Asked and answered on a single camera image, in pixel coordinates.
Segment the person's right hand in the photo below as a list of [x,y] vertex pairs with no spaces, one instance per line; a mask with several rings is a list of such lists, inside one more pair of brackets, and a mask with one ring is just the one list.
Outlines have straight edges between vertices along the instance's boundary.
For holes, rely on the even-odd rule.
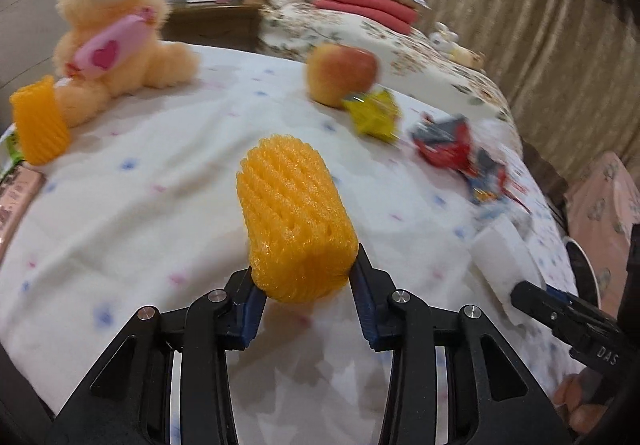
[[608,410],[608,405],[595,404],[594,392],[601,382],[599,373],[582,369],[566,376],[552,396],[552,403],[564,422],[579,435],[589,434]]

